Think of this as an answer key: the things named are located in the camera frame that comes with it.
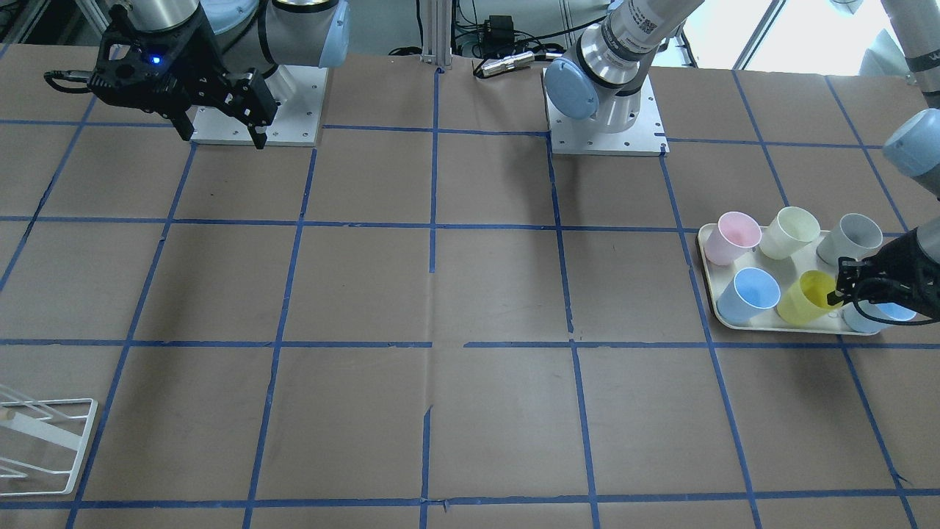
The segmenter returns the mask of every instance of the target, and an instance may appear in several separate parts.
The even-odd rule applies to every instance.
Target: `beige tray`
[[[816,247],[823,241],[823,238],[829,232],[822,232],[820,236],[794,253],[788,259],[775,261],[770,259],[759,249],[754,248],[740,257],[734,263],[728,266],[719,266],[712,264],[705,258],[705,241],[717,227],[717,224],[706,224],[698,230],[698,253],[702,258],[702,267],[705,274],[705,283],[708,285],[709,300],[712,303],[712,312],[714,317],[718,318],[723,325],[730,329],[737,330],[771,330],[778,332],[810,332],[816,334],[844,334],[851,336],[871,336],[875,332],[857,332],[849,327],[842,319],[842,309],[837,309],[829,314],[817,318],[802,327],[796,327],[783,320],[775,309],[758,314],[750,321],[741,325],[732,325],[718,313],[717,302],[725,288],[731,283],[734,274],[742,268],[755,267],[760,268],[774,277],[780,285],[780,292],[785,292],[796,280],[809,270],[821,270],[826,274],[835,277],[838,270],[835,266],[828,264],[816,255]]]

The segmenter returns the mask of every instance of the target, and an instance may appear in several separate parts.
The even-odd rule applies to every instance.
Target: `qr code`
[[[640,30],[647,35],[652,33],[653,29],[656,29],[656,24],[654,24],[650,19],[643,21],[643,24],[640,25]]]

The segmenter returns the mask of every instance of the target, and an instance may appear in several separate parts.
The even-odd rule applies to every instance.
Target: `white wire rack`
[[[18,440],[27,439],[23,436],[31,438],[18,443],[36,444],[25,452],[41,455],[51,448],[65,449],[70,456],[74,453],[69,468],[51,469],[40,466],[44,464],[41,461],[4,457],[7,447],[0,446],[0,497],[71,493],[85,459],[98,403],[91,398],[36,400],[3,384],[0,397],[5,400],[0,402],[0,429],[20,434]],[[59,410],[64,407],[82,412],[69,415]],[[65,485],[59,489],[63,480]]]

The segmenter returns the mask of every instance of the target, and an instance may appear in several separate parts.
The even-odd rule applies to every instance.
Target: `plastic cup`
[[[742,268],[718,298],[716,308],[731,324],[742,324],[780,301],[780,285],[759,268]]]
[[[787,289],[776,306],[776,312],[790,325],[802,327],[836,308],[829,305],[827,299],[835,290],[835,278],[819,270],[810,270]]]
[[[820,236],[820,223],[809,211],[795,206],[780,210],[760,240],[760,251],[771,259],[786,259]]]
[[[718,226],[705,241],[705,257],[716,265],[730,265],[760,244],[760,224],[739,211],[718,218]]]
[[[861,259],[878,249],[884,240],[881,228],[874,220],[858,213],[850,213],[825,236],[816,248],[816,254],[830,265],[838,266],[839,257]]]
[[[914,319],[914,316],[917,315],[917,313],[914,311],[905,309],[901,305],[897,305],[895,303],[879,303],[875,305],[873,303],[868,303],[867,301],[859,301],[858,306],[861,307],[865,314],[869,314],[876,318],[882,318],[885,320],[911,321]],[[842,311],[842,319],[844,319],[845,323],[848,324],[848,326],[851,327],[855,332],[880,332],[891,327],[887,323],[869,320],[862,314],[858,313],[858,310],[855,308],[853,303],[845,306],[845,309]]]

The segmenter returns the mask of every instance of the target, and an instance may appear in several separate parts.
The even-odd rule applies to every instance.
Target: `white tray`
[[[705,241],[712,234],[717,224],[706,224],[698,230],[698,253],[702,258],[702,267],[705,273],[705,283],[708,285],[709,300],[712,303],[714,317],[723,325],[737,330],[772,330],[778,332],[810,332],[815,334],[844,334],[849,336],[872,336],[876,332],[857,332],[849,327],[842,319],[842,309],[836,309],[829,314],[817,318],[802,327],[796,327],[783,320],[776,313],[776,309],[765,311],[750,319],[750,321],[732,325],[718,313],[717,302],[725,288],[734,279],[734,274],[742,268],[755,267],[766,271],[774,277],[780,285],[780,293],[784,293],[793,285],[804,272],[820,270],[835,277],[838,270],[816,255],[816,247],[823,241],[829,232],[822,232],[820,236],[809,245],[801,248],[788,259],[775,261],[754,248],[728,266],[713,264],[705,257]]]

